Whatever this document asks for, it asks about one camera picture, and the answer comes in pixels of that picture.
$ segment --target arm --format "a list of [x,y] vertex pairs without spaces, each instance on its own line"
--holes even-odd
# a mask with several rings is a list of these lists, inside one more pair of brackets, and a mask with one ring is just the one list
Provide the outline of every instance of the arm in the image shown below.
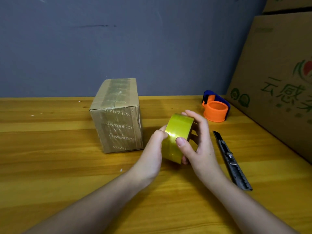
[[[182,137],[177,138],[176,143],[198,178],[220,200],[240,230],[243,233],[296,233],[227,179],[216,160],[207,120],[189,110],[182,114],[193,117],[197,122],[194,130],[198,136],[192,135],[191,139],[198,148],[195,152]],[[184,163],[187,163],[186,158],[182,159]]]
[[25,234],[101,233],[124,205],[158,175],[166,126],[155,131],[137,163],[88,196],[37,224]]

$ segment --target wooden tabletop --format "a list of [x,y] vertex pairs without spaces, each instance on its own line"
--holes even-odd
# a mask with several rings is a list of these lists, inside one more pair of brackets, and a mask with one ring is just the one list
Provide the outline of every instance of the wooden tabletop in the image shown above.
[[[173,113],[200,114],[202,96],[140,97],[144,140]],[[91,97],[0,99],[0,233],[20,233],[127,171],[142,151],[104,154],[89,114]],[[312,166],[236,108],[209,122],[221,133],[267,209],[312,233]],[[214,137],[217,159],[228,175]],[[190,165],[163,160],[106,233],[238,233]]]

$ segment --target yellow tape roll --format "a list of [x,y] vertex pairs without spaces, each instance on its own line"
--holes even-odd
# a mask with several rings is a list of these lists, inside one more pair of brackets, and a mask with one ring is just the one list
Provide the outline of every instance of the yellow tape roll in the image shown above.
[[181,164],[183,154],[177,147],[175,140],[178,137],[189,140],[193,121],[194,118],[177,113],[170,118],[166,127],[169,136],[162,142],[162,155],[164,158]]

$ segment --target cardboard box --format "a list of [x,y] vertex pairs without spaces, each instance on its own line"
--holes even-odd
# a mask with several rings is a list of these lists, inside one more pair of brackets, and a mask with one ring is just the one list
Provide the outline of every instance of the cardboard box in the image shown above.
[[312,7],[312,0],[267,0],[263,12]]
[[312,12],[256,16],[226,99],[312,162]]
[[105,153],[143,149],[135,78],[105,80],[90,113]]

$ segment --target person's left hand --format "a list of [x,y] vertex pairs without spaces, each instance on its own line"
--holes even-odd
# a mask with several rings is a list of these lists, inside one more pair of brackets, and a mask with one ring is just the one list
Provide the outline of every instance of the person's left hand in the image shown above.
[[165,132],[166,126],[152,134],[141,157],[132,167],[136,177],[143,181],[145,186],[149,185],[159,173],[162,161],[161,143],[168,137]]

